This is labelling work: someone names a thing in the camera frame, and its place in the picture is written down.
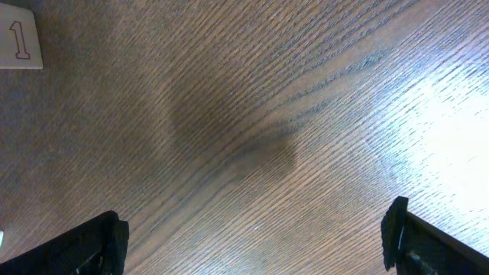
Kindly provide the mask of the red A block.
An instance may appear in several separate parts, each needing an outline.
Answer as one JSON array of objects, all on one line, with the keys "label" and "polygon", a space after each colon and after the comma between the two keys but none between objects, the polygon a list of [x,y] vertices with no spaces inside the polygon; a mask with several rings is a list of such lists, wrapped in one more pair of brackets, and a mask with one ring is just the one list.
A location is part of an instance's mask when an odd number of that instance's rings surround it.
[{"label": "red A block", "polygon": [[1,68],[43,68],[34,13],[1,3]]}]

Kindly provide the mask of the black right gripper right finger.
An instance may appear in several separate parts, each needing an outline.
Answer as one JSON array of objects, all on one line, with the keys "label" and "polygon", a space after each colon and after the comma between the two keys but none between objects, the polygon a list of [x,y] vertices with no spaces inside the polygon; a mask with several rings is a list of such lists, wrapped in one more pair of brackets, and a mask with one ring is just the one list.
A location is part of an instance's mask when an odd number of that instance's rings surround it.
[{"label": "black right gripper right finger", "polygon": [[381,221],[384,266],[403,275],[488,275],[488,257],[407,211],[395,198]]}]

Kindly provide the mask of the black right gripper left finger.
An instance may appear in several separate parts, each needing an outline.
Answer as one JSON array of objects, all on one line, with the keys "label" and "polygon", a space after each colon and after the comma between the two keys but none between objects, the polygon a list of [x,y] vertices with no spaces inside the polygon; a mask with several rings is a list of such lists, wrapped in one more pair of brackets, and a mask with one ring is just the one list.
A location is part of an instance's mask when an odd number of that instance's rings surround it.
[{"label": "black right gripper left finger", "polygon": [[1,264],[1,275],[122,275],[129,224],[107,211]]}]

